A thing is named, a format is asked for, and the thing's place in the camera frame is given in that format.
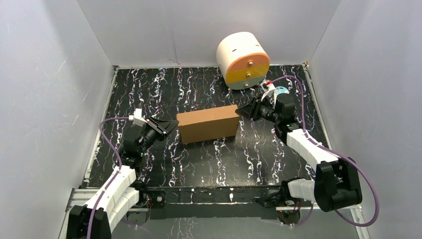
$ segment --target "box front face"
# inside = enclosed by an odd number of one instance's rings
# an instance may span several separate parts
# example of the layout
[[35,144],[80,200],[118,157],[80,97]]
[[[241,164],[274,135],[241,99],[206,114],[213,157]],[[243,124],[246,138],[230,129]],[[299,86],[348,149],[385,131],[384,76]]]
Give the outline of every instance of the box front face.
[[236,136],[239,117],[179,126],[182,143]]

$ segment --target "yellow stripe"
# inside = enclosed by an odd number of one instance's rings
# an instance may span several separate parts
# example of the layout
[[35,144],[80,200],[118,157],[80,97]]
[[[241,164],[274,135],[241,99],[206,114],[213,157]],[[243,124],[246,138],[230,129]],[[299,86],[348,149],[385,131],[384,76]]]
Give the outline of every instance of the yellow stripe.
[[265,76],[270,68],[270,64],[264,64],[260,66],[254,66],[237,71],[229,71],[226,73],[225,81],[226,83],[234,83],[239,81],[244,81],[246,79],[252,79],[255,77]]

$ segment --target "box top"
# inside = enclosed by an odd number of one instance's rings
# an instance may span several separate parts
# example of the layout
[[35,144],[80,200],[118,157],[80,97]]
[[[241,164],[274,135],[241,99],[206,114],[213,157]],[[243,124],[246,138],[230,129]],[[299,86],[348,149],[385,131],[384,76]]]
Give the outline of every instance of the box top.
[[206,110],[178,113],[176,115],[179,126],[201,123],[205,121],[222,120],[239,117],[235,112],[237,105],[216,107]]

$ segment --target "metal frame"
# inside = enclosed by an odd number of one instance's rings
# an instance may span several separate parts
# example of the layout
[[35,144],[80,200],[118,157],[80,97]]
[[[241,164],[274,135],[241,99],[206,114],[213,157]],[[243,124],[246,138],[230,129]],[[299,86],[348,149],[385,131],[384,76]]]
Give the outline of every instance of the metal frame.
[[[171,67],[171,68],[179,68],[179,67],[188,67],[188,66],[174,66],[174,67]],[[329,148],[331,148],[331,143],[328,139],[328,135],[327,135],[327,132],[326,132],[326,129],[325,129],[325,124],[324,124],[324,121],[322,119],[322,114],[321,114],[321,111],[319,109],[319,105],[318,105],[317,98],[316,98],[316,95],[315,95],[312,79],[311,79],[311,76],[309,74],[309,70],[308,70],[309,66],[308,66],[307,63],[303,63],[302,67],[303,67],[303,70],[305,72],[306,81],[308,82],[308,85],[309,85],[309,88],[310,88],[310,91],[311,91],[311,95],[312,95],[312,98],[313,98],[314,103],[315,103],[316,111],[318,113],[319,120],[321,122],[322,129],[323,129],[324,134],[325,134],[325,138],[327,140],[327,144],[328,144]],[[109,104],[110,97],[111,97],[112,90],[113,90],[113,85],[115,83],[115,79],[116,79],[118,70],[120,70],[120,69],[146,69],[146,68],[150,68],[150,67],[133,68],[133,67],[118,67],[117,66],[114,70],[113,80],[111,82],[110,92],[108,94],[108,100],[107,100],[106,106],[108,106],[108,104]],[[102,121],[106,117],[106,114],[107,114],[107,111],[105,110],[104,115],[101,119]],[[85,171],[85,178],[84,178],[85,183],[89,182],[89,177],[90,177],[92,165],[93,165],[93,162],[94,162],[94,154],[95,154],[95,150],[97,148],[99,140],[100,140],[100,131],[98,130],[97,137],[96,137],[96,140],[95,140],[95,144],[93,146],[93,150],[92,150],[92,153],[91,153],[91,157],[89,158],[87,170]],[[71,196],[70,196],[67,208],[66,208],[66,215],[65,215],[65,218],[64,218],[64,221],[63,221],[63,224],[62,224],[62,228],[60,230],[59,237],[58,237],[59,239],[66,239],[67,225],[68,225],[68,218],[69,218],[70,209],[74,205],[83,205],[87,200],[89,200],[97,192],[98,189],[99,188],[87,188],[87,189],[73,189],[72,190],[72,193],[71,193]],[[293,207],[276,207],[275,208],[275,210],[278,210],[278,211],[279,210],[292,210],[292,209],[293,209]],[[310,207],[301,207],[301,209],[310,210],[311,208]],[[351,207],[346,207],[345,209],[350,209],[353,220],[356,223],[364,223],[365,222],[363,215],[362,215],[362,207],[360,205],[354,205],[354,206],[351,206]],[[314,205],[314,210],[320,210],[320,208],[318,207],[317,204]],[[147,212],[147,209],[146,208],[131,208],[129,210],[129,212]],[[366,227],[356,227],[356,231],[357,231],[360,239],[369,239],[370,238],[368,230],[366,229]]]

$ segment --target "gray floor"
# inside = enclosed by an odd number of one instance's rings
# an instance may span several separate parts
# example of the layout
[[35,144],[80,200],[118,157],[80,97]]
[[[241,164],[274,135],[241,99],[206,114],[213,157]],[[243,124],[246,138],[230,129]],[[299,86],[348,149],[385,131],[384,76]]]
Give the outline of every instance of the gray floor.
[[[351,218],[349,209],[341,210]],[[129,221],[142,224],[146,215],[132,214]],[[113,239],[354,239],[359,238],[356,228],[335,212],[314,210],[303,225],[290,229],[276,220],[260,218],[177,218],[148,220],[135,230],[120,222]]]

